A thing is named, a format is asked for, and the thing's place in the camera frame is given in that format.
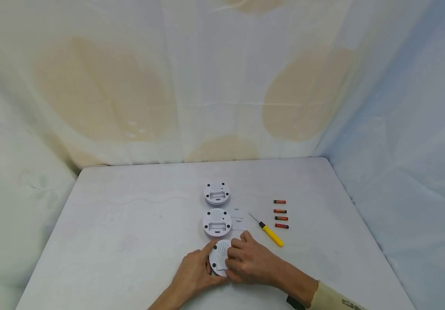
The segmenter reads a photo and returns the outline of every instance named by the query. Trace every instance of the sleeve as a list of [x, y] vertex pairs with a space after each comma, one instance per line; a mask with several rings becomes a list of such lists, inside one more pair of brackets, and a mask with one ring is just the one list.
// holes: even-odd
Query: sleeve
[[332, 288], [318, 282], [318, 288], [312, 298], [309, 310], [367, 310], [357, 303], [334, 291]]

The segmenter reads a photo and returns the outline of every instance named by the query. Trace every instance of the right hand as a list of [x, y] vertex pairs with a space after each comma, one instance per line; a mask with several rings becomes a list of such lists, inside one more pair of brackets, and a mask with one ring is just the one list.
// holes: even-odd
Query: right hand
[[240, 238], [231, 240], [226, 275], [236, 283], [277, 286], [277, 271], [286, 262], [255, 241], [248, 231]]

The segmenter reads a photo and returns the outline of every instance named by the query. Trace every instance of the red battery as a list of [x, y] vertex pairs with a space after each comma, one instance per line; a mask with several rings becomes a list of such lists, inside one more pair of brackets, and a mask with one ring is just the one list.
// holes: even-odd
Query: red battery
[[274, 224], [275, 227], [277, 228], [284, 228], [284, 229], [289, 229], [288, 225], [284, 225], [284, 224]]

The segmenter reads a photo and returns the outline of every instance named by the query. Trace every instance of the curtain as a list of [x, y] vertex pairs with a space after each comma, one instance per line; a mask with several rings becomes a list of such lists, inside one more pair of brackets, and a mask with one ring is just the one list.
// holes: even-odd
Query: curtain
[[445, 309], [445, 1], [325, 155], [416, 309]]
[[83, 167], [311, 156], [427, 3], [0, 0], [0, 286]]

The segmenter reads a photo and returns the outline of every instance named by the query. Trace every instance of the forearm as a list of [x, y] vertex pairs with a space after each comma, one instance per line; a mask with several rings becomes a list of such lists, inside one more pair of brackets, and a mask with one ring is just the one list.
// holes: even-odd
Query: forearm
[[274, 286], [310, 310], [366, 310], [285, 261], [276, 269]]
[[186, 302], [173, 288], [168, 287], [148, 310], [178, 310]]
[[282, 264], [276, 268], [274, 286], [309, 308], [317, 291], [318, 281], [290, 263], [282, 261]]

